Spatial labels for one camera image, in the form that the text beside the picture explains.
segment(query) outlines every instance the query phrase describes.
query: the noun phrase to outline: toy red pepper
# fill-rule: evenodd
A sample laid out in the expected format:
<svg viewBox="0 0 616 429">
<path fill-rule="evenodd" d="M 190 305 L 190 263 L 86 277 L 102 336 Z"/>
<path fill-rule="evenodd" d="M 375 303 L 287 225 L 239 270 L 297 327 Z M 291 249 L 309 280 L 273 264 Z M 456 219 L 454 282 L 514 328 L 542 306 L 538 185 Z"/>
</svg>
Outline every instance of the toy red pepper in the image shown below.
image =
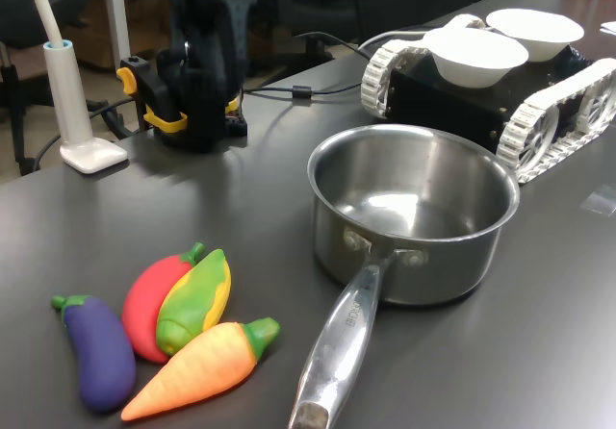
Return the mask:
<svg viewBox="0 0 616 429">
<path fill-rule="evenodd" d="M 135 352 L 151 362 L 163 364 L 168 359 L 156 343 L 156 320 L 163 301 L 175 283 L 194 267 L 202 251 L 203 245 L 196 243 L 187 253 L 160 260 L 128 291 L 122 323 Z"/>
</svg>

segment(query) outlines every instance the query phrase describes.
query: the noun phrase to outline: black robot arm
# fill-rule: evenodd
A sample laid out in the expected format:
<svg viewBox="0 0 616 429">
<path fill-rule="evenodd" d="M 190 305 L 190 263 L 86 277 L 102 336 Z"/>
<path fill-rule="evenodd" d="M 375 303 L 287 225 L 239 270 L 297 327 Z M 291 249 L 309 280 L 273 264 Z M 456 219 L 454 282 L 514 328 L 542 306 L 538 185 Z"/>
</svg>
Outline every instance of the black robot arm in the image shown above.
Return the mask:
<svg viewBox="0 0 616 429">
<path fill-rule="evenodd" d="M 122 62 L 135 78 L 134 95 L 149 108 L 146 121 L 169 143 L 209 150 L 227 136 L 245 135 L 244 121 L 227 116 L 225 109 L 244 82 L 247 18 L 255 2 L 170 0 L 170 47 L 157 56 L 157 74 L 137 58 Z M 161 97 L 165 91 L 168 97 Z M 153 94 L 158 100 L 152 100 Z M 181 130 L 179 124 L 167 126 L 178 120 L 165 115 L 177 111 L 166 110 L 161 98 L 172 100 L 185 116 Z"/>
</svg>

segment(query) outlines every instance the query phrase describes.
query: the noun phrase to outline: white bowl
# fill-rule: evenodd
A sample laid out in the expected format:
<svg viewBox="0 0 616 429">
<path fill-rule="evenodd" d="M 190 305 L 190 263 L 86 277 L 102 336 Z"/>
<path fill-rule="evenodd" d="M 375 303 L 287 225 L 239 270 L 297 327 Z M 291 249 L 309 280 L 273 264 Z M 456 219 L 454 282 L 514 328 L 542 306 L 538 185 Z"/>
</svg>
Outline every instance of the white bowl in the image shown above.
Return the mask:
<svg viewBox="0 0 616 429">
<path fill-rule="evenodd" d="M 423 39 L 441 76 L 462 88 L 489 88 L 528 59 L 515 39 L 475 28 L 440 28 Z"/>
<path fill-rule="evenodd" d="M 488 15 L 486 22 L 519 41 L 528 50 L 531 62 L 553 59 L 567 44 L 584 36 L 584 29 L 572 19 L 530 9 L 496 11 Z"/>
</svg>

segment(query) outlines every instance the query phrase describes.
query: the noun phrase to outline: toy vegetable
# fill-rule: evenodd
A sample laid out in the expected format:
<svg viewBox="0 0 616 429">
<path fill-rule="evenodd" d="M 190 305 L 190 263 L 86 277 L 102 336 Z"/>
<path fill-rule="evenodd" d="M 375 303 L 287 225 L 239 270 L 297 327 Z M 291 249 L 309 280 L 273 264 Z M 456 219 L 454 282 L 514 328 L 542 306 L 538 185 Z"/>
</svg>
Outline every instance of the toy vegetable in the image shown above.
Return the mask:
<svg viewBox="0 0 616 429">
<path fill-rule="evenodd" d="M 271 318 L 247 325 L 221 323 L 171 357 L 124 408 L 129 421 L 198 402 L 240 384 L 257 365 L 280 326 Z"/>
<path fill-rule="evenodd" d="M 221 249 L 212 251 L 171 289 L 156 325 L 156 342 L 168 355 L 216 325 L 229 299 L 231 272 Z"/>
<path fill-rule="evenodd" d="M 168 356 L 156 344 L 156 320 L 173 285 L 186 275 L 203 251 L 196 243 L 187 253 L 169 256 L 151 265 L 128 291 L 122 323 L 135 351 L 151 362 L 163 364 Z"/>
<path fill-rule="evenodd" d="M 54 296 L 79 362 L 79 395 L 93 412 L 109 412 L 135 386 L 135 354 L 119 318 L 96 297 Z"/>
</svg>

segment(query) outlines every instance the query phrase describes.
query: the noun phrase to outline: dark gray table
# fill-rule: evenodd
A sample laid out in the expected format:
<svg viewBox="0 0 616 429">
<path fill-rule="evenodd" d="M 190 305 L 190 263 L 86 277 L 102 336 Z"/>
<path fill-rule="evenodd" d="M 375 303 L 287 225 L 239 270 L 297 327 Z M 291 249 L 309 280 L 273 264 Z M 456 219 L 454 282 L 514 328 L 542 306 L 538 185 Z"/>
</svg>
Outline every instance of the dark gray table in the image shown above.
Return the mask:
<svg viewBox="0 0 616 429">
<path fill-rule="evenodd" d="M 489 0 L 585 25 L 580 48 L 616 55 L 598 23 L 614 0 Z M 356 58 L 286 83 L 358 81 Z M 248 146 L 197 156 L 149 136 L 123 142 L 130 165 L 93 177 L 67 166 L 0 187 L 0 427 L 117 428 L 77 397 L 73 354 L 53 294 L 91 293 L 120 312 L 154 261 L 201 240 L 233 273 L 223 319 L 272 316 L 282 334 L 241 387 L 139 428 L 284 428 L 299 373 L 340 288 L 311 254 L 313 148 L 372 122 L 357 92 L 309 105 L 247 97 Z M 590 429 L 616 424 L 616 222 L 580 208 L 616 186 L 616 132 L 523 188 L 488 279 L 445 309 L 383 306 L 338 428 Z M 139 363 L 140 389 L 158 369 Z"/>
</svg>

